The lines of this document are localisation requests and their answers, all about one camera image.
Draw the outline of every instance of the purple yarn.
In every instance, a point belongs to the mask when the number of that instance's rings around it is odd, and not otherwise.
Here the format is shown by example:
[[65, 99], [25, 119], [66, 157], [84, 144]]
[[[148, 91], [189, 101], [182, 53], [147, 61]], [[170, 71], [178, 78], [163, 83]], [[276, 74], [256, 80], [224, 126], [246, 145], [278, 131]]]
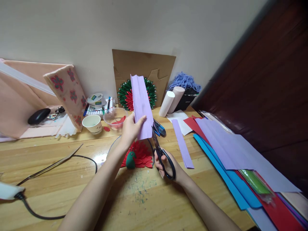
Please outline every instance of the purple yarn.
[[168, 90], [171, 90], [176, 86], [179, 86], [185, 89], [192, 88], [198, 93], [201, 91], [201, 86], [195, 83], [195, 81], [193, 80], [193, 77], [191, 75], [185, 74], [184, 72], [179, 73], [175, 77], [173, 83], [169, 86]]

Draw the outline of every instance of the paper peacock craft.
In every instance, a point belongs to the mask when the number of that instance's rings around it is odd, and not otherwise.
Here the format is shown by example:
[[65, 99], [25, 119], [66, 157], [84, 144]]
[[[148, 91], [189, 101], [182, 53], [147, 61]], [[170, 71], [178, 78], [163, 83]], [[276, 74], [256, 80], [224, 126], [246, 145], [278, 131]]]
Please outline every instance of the paper peacock craft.
[[121, 167], [128, 169], [137, 168], [152, 168], [152, 154], [148, 147], [142, 141], [133, 142], [127, 151]]
[[[156, 87], [152, 81], [144, 78], [145, 86], [147, 88], [150, 106], [153, 109], [156, 102]], [[121, 84], [118, 92], [119, 103], [123, 106], [126, 111], [133, 111], [133, 94], [132, 94], [132, 83], [130, 80]]]

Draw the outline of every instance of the purple paper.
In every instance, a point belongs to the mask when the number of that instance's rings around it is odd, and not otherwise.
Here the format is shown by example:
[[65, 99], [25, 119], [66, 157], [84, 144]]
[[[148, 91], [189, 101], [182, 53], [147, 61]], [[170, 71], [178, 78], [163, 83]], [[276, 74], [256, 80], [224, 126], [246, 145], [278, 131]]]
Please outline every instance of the purple paper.
[[135, 113], [135, 122], [146, 115], [147, 118], [141, 126], [137, 139], [143, 140], [152, 137], [153, 115], [145, 87], [143, 76], [131, 75], [133, 105]]
[[261, 231], [278, 231], [276, 226], [273, 224], [273, 222], [268, 217], [263, 208], [248, 208], [247, 211], [249, 212], [250, 216], [253, 218], [254, 222], [258, 225]]
[[196, 119], [225, 169], [256, 170], [274, 192], [300, 192], [241, 135], [228, 133], [216, 121]]
[[184, 137], [183, 137], [182, 132], [181, 132], [179, 122], [176, 119], [173, 119], [172, 125], [173, 125], [173, 129], [174, 129], [174, 132], [175, 132], [177, 142], [178, 142], [179, 147], [180, 147], [180, 151], [181, 151], [181, 155], [182, 155], [185, 167], [186, 168], [195, 168], [193, 166], [192, 159], [190, 158]]

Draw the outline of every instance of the clear plastic cup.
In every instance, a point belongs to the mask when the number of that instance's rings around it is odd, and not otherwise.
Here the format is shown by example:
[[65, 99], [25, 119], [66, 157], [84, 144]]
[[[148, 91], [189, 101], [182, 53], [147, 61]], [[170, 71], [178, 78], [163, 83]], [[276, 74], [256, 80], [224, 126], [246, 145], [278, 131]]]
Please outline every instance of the clear plastic cup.
[[127, 116], [128, 113], [125, 109], [114, 107], [105, 112], [103, 119], [111, 129], [117, 131], [122, 129], [123, 122]]

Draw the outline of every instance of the scissor blade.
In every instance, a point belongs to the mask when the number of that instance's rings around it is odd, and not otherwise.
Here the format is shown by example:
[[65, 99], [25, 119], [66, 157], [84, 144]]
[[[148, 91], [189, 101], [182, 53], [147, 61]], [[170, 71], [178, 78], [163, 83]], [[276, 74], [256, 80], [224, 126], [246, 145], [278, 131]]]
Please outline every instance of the scissor blade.
[[152, 126], [152, 133], [153, 133], [152, 137], [153, 137], [153, 140], [154, 140], [155, 148], [157, 150], [159, 150], [159, 143], [158, 143], [157, 136], [155, 134], [153, 126]]

